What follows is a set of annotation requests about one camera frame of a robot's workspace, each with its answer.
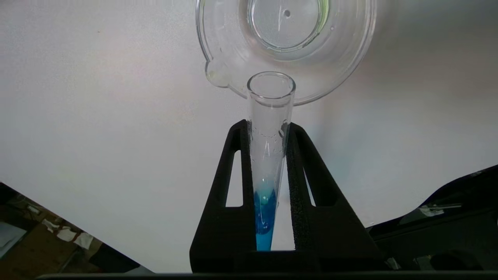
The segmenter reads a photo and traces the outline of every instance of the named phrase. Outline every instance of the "blue liquid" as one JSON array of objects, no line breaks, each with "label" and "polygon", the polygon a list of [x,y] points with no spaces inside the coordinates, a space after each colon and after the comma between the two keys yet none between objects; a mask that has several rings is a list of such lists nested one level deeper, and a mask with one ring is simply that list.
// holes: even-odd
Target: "blue liquid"
[{"label": "blue liquid", "polygon": [[277,198],[275,190],[269,195],[254,193],[254,213],[256,221],[256,248],[258,251],[270,251]]}]

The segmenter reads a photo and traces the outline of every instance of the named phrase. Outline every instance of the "white backdrop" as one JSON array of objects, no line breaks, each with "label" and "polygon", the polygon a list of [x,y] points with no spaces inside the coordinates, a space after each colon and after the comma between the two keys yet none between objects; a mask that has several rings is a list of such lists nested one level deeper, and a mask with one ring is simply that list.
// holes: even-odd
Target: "white backdrop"
[{"label": "white backdrop", "polygon": [[[293,113],[365,225],[498,163],[498,2],[380,4],[356,72]],[[194,9],[0,0],[0,181],[155,272],[190,271],[226,133],[246,116],[204,76]],[[286,183],[274,249],[293,246]]]}]

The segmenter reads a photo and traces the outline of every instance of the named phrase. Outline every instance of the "black holder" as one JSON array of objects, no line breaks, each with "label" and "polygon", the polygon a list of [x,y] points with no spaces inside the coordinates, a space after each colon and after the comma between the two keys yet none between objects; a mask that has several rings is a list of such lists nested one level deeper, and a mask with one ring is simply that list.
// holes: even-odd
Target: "black holder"
[{"label": "black holder", "polygon": [[[226,207],[232,164],[241,151],[243,205]],[[382,254],[335,183],[311,139],[294,123],[287,145],[295,251],[257,252],[247,122],[230,128],[190,247],[195,273],[386,270]],[[306,184],[313,195],[311,204]]]}]

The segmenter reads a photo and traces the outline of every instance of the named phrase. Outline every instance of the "white surface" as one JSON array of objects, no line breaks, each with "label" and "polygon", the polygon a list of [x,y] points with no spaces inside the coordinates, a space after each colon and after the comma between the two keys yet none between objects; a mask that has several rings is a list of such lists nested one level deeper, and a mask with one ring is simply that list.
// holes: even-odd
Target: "white surface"
[{"label": "white surface", "polygon": [[[365,225],[498,163],[496,2],[390,3],[351,78],[293,113]],[[155,272],[190,271],[246,115],[204,77],[194,4],[0,1],[0,180]]]},{"label": "white surface", "polygon": [[0,223],[0,259],[22,238],[26,233],[24,229],[20,229],[7,223]]}]

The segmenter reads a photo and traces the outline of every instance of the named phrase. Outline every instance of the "cluttered floor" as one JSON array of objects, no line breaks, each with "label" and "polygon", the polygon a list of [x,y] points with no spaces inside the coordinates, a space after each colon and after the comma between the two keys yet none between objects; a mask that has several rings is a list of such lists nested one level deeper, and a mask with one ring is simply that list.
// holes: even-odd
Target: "cluttered floor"
[{"label": "cluttered floor", "polygon": [[0,279],[58,273],[151,273],[0,183]]}]

